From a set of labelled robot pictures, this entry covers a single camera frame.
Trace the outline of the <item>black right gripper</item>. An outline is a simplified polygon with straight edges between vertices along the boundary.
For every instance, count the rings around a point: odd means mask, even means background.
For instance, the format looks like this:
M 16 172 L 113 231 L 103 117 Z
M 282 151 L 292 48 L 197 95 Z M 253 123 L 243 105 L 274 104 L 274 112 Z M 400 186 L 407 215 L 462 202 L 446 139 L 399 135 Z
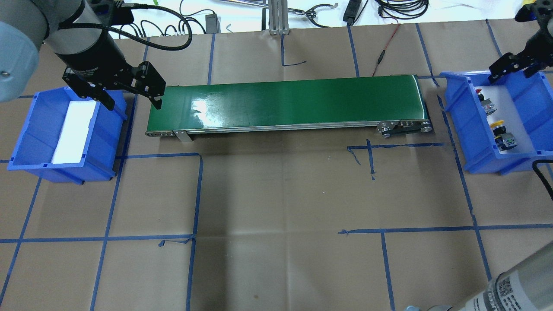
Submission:
M 549 28 L 541 28 L 517 54 L 506 53 L 489 66 L 488 81 L 495 83 L 510 73 L 523 72 L 527 79 L 552 66 L 553 38 Z

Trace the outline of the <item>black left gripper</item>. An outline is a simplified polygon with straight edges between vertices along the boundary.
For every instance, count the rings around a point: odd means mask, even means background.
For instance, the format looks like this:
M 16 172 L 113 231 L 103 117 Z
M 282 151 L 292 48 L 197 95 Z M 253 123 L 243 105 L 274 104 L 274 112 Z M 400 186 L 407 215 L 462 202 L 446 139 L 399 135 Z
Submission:
M 162 108 L 166 82 L 152 65 L 144 61 L 133 67 L 112 39 L 99 39 L 85 51 L 63 54 L 67 68 L 63 81 L 81 98 L 101 102 L 112 111 L 115 101 L 109 90 L 124 90 L 146 97 L 156 110 Z

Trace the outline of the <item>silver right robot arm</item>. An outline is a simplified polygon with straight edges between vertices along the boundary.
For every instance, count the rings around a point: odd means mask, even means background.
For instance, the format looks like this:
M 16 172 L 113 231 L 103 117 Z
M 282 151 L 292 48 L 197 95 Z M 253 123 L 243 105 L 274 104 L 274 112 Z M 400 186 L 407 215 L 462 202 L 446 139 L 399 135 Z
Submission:
M 450 114 L 470 173 L 532 170 L 548 195 L 540 165 L 552 162 L 552 87 L 542 70 L 552 66 L 552 2 L 534 0 L 515 16 L 538 31 L 518 54 L 506 53 L 488 71 L 444 72 Z M 493 278 L 474 297 L 447 311 L 550 311 L 552 244 Z

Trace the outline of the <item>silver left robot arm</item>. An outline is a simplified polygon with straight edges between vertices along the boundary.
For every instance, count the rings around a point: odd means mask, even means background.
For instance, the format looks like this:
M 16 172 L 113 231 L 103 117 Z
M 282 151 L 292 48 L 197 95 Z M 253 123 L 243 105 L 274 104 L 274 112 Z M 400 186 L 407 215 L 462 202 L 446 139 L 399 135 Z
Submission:
M 125 90 L 162 106 L 166 83 L 144 61 L 133 67 L 86 0 L 1 2 L 1 101 L 22 95 L 39 64 L 43 44 L 65 63 L 62 79 L 80 98 L 114 109 L 109 90 Z

